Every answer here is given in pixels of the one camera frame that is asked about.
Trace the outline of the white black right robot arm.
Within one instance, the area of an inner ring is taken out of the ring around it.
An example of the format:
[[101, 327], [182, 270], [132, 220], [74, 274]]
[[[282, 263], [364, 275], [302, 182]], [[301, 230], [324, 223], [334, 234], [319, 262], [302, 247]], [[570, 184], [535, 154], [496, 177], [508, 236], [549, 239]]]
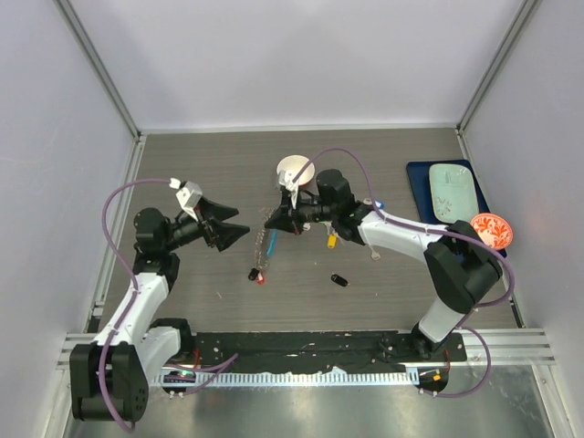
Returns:
[[292, 172], [281, 171], [277, 178], [282, 198], [267, 229], [299, 235], [307, 224], [323, 223], [345, 241], [390, 249], [427, 266], [437, 297], [412, 329], [412, 349], [422, 360], [443, 352], [446, 338], [503, 275], [495, 255], [465, 221], [430, 225], [387, 214], [375, 203], [357, 200], [336, 169], [320, 172], [318, 193], [307, 198]]

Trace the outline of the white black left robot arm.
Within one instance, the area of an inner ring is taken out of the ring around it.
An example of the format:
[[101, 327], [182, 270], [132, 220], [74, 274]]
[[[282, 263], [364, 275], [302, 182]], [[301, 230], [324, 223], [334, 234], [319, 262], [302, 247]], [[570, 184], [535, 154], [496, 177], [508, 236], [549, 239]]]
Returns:
[[136, 242], [128, 290], [104, 329], [69, 356], [71, 410], [81, 421], [117, 421], [132, 426], [145, 413], [151, 382], [171, 360], [187, 362], [194, 352], [189, 323], [155, 319], [179, 273], [176, 251], [202, 239], [224, 251], [249, 232], [230, 223], [234, 207], [203, 196], [188, 202], [175, 219], [150, 207], [134, 219]]

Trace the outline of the yellow tag key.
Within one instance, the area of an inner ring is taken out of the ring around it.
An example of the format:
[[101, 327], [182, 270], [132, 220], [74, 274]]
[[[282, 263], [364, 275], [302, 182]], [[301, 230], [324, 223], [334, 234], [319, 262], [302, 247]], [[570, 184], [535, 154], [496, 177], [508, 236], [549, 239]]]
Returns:
[[338, 241], [338, 238], [334, 233], [329, 234], [328, 240], [327, 240], [327, 248], [334, 249], [337, 245], [337, 241]]

